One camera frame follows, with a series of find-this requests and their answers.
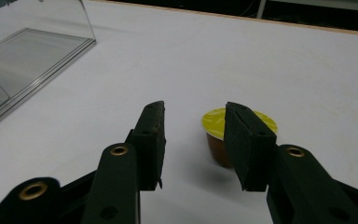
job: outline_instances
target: small container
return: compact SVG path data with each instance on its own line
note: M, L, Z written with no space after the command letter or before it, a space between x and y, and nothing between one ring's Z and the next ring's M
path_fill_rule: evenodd
M255 114L263 120L267 126L273 131L278 131L275 121L267 115L254 111ZM213 159L221 166L232 168L228 155L225 150L224 134L225 134L225 108L217 108L204 114L202 117L202 126L206 132L208 146L211 150Z

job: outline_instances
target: yellow foil lid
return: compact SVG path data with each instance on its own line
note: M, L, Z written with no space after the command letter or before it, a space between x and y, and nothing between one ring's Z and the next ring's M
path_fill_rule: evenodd
M272 118L261 112L254 112L273 132L276 133L278 131L278 126ZM225 108L217 108L204 114L202 116L202 126L205 132L217 139L223 140L225 134L225 116Z

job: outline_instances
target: transparent container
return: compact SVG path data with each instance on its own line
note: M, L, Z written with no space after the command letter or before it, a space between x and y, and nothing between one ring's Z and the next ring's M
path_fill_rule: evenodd
M0 119L95 43L80 0L0 0Z

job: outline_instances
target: clear plastic box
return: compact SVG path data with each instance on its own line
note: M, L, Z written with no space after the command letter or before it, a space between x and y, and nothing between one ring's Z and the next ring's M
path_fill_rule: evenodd
M95 43L80 0L0 0L0 119Z

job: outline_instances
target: white table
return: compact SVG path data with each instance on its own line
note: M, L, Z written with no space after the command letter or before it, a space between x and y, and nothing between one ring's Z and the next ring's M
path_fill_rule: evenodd
M316 7L334 7L349 10L358 10L358 0L270 0L275 2L293 3L301 5L309 5ZM267 0L261 0L258 5L257 15L258 19L263 17L264 7Z
M144 105L166 103L163 189L143 223L270 223L209 154L201 116L227 101L272 117L278 144L310 150L358 188L358 33L86 2L99 43L0 122L0 202L22 181L65 185L123 142Z

